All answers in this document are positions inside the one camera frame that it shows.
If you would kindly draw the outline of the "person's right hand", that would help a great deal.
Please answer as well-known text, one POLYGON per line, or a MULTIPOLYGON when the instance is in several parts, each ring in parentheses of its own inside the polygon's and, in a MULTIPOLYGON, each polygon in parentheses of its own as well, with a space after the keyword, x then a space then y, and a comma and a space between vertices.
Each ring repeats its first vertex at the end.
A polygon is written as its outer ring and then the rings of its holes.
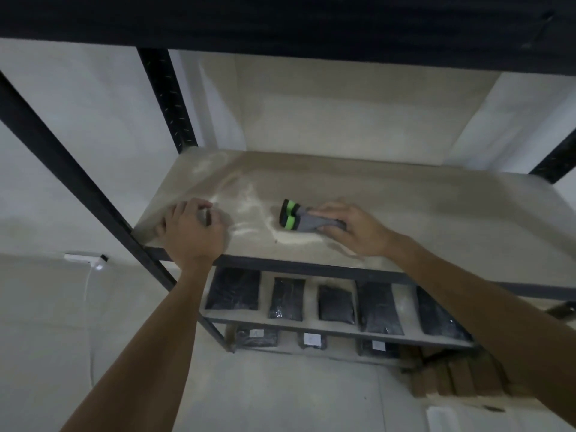
POLYGON ((349 217, 340 220, 346 230, 322 226, 320 231, 360 256, 392 257, 407 237, 394 232, 354 204, 349 204, 349 217))

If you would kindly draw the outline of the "person's left hand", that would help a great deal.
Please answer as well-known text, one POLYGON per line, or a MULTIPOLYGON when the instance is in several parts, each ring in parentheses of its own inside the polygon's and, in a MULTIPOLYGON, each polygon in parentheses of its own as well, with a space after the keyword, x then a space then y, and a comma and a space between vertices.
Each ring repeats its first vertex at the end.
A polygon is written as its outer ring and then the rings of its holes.
POLYGON ((225 241, 210 239, 211 202, 192 198, 169 207, 156 233, 171 260, 182 271, 210 269, 223 254, 225 241))

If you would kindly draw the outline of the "person's right forearm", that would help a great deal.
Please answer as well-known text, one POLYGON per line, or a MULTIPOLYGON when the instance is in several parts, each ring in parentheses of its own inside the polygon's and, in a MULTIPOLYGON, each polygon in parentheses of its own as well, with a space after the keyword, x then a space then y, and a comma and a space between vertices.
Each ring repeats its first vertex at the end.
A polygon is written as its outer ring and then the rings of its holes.
POLYGON ((382 254, 464 326, 511 377, 576 428, 576 330, 405 235, 389 232, 382 254))

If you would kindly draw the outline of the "person's left forearm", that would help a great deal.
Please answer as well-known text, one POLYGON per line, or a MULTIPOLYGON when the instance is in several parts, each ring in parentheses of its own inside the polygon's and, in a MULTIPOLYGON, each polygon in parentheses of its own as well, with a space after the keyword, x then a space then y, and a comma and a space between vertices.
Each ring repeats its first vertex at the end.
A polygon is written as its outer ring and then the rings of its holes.
POLYGON ((172 432, 212 261, 184 264, 176 286, 76 408, 61 432, 172 432))

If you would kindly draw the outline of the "black plastic packet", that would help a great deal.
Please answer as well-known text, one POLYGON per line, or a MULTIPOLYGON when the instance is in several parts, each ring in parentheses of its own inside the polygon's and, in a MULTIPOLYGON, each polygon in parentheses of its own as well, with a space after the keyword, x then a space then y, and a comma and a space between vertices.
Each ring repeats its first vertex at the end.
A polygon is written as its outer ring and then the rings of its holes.
POLYGON ((261 278, 262 273, 253 269, 216 268, 205 308, 257 311, 261 278))
POLYGON ((421 330, 426 335, 444 336, 458 341, 473 341, 472 335, 420 286, 416 300, 421 330))
POLYGON ((275 277, 269 319, 303 321, 305 279, 275 277))
POLYGON ((332 321, 354 325, 356 315, 351 291, 329 285, 320 285, 318 314, 321 321, 332 321))
POLYGON ((404 336, 391 284, 356 282, 355 288, 362 332, 404 336))

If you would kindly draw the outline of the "black packet with white label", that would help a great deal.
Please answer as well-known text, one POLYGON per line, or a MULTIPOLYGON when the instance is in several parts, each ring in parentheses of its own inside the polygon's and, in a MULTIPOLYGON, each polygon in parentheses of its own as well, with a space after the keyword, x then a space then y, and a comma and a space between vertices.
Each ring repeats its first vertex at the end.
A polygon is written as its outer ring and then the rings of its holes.
POLYGON ((234 334, 236 348, 275 348, 278 346, 279 331, 269 328, 249 328, 238 325, 234 334))
POLYGON ((356 341, 359 356, 381 359, 399 359, 400 349, 396 343, 361 339, 356 341))
POLYGON ((313 348, 315 350, 326 350, 328 347, 327 337, 321 334, 302 332, 297 334, 297 342, 300 349, 313 348))

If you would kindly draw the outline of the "white power strip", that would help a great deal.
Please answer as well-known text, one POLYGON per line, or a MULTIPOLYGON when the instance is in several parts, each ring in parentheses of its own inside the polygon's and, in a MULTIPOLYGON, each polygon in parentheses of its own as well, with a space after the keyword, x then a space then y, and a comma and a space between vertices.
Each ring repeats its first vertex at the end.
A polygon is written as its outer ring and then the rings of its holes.
POLYGON ((101 271, 109 261, 109 258, 104 254, 66 253, 63 258, 71 263, 89 264, 91 269, 97 271, 101 271))

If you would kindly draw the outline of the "black metal shelving rack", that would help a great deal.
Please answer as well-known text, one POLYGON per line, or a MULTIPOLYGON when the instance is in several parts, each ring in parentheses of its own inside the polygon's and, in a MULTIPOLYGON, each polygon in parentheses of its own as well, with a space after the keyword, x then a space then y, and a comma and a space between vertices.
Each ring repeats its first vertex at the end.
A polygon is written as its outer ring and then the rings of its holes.
POLYGON ((471 348, 424 334, 416 283, 392 262, 359 259, 311 233, 278 222, 284 196, 302 204, 349 197, 446 259, 522 298, 576 302, 576 216, 551 185, 576 165, 576 145, 558 147, 536 173, 233 151, 200 147, 177 87, 169 50, 209 55, 354 62, 361 68, 459 69, 576 74, 576 0, 0 0, 0 38, 136 49, 178 156, 135 226, 130 226, 5 74, 0 121, 158 280, 176 280, 155 237, 165 205, 189 195, 228 211, 233 226, 211 268, 200 323, 226 349, 218 324, 311 332, 396 344, 471 348), (259 308, 208 310, 216 268, 262 273, 259 308), (269 319, 275 277, 305 279, 303 321, 269 319), (404 336, 362 332, 356 282, 389 283, 404 336), (354 325, 321 321, 320 285, 352 292, 354 325))

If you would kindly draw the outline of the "stack of brown cardboard boxes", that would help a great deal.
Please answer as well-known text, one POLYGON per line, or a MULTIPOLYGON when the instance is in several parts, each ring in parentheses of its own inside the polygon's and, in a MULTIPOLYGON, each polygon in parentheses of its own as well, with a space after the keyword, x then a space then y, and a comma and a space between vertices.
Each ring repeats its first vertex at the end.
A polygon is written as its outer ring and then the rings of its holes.
POLYGON ((534 399, 534 395, 483 348, 401 346, 412 394, 419 399, 456 397, 534 399))

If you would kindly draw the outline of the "white flat box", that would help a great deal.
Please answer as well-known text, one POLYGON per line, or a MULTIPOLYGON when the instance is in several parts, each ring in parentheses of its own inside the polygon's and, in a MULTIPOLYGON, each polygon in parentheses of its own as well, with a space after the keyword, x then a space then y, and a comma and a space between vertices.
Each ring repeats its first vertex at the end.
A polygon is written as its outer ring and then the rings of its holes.
POLYGON ((436 397, 425 402, 430 432, 576 432, 536 399, 436 397))

